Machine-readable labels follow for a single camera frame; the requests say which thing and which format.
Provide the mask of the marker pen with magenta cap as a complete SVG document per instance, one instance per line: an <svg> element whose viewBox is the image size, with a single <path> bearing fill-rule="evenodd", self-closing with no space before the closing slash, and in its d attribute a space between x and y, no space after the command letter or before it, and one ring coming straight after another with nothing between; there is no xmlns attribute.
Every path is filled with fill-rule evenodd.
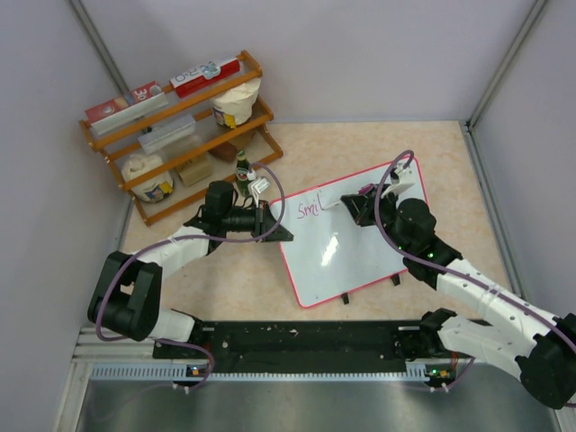
<svg viewBox="0 0 576 432"><path fill-rule="evenodd" d="M336 201L333 201L333 202L330 202L327 204L322 204L321 208L323 211L327 211L327 210L332 209L336 206L339 206L340 204L352 202L356 198L364 197L365 195L370 193L373 189L374 189L374 184L367 184L367 185L363 186L362 188L360 188L356 193L344 194L344 195L341 195Z"/></svg>

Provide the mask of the whiteboard with pink frame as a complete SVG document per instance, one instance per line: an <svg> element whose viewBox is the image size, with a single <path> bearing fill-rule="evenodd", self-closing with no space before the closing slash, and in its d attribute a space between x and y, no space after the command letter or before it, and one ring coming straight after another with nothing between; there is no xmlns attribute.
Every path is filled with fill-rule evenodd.
<svg viewBox="0 0 576 432"><path fill-rule="evenodd" d="M301 307L336 299L407 271L402 256L376 227L359 227L345 205L337 203L344 194L378 184L389 165L289 194L284 202L272 201L271 213L293 234L293 240L280 243L280 250Z"/></svg>

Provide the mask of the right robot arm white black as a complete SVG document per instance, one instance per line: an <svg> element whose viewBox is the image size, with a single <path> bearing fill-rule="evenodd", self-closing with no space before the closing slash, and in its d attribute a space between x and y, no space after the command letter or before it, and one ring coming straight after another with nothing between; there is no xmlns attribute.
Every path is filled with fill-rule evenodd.
<svg viewBox="0 0 576 432"><path fill-rule="evenodd" d="M396 193L368 186L340 201L356 225L375 226L385 234L415 279L485 320L480 325L444 309L427 313L419 335L427 354L450 350L475 357L518 379L546 407L574 407L574 314L561 318L540 310L484 276L437 236L437 220L421 199L400 200Z"/></svg>

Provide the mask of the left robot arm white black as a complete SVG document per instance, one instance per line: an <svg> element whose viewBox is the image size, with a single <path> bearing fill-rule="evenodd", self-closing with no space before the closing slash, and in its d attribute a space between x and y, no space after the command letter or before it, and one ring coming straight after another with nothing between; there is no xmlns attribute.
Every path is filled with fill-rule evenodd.
<svg viewBox="0 0 576 432"><path fill-rule="evenodd" d="M87 311L102 341L168 339L183 356L202 351L204 336L194 329L196 319L160 308L162 283L221 243L237 243L227 237L230 232L250 234L245 243L293 240L281 218L272 214L269 202L255 200L241 207L237 199L232 184L213 182L196 215L174 235L133 254L115 251L106 258Z"/></svg>

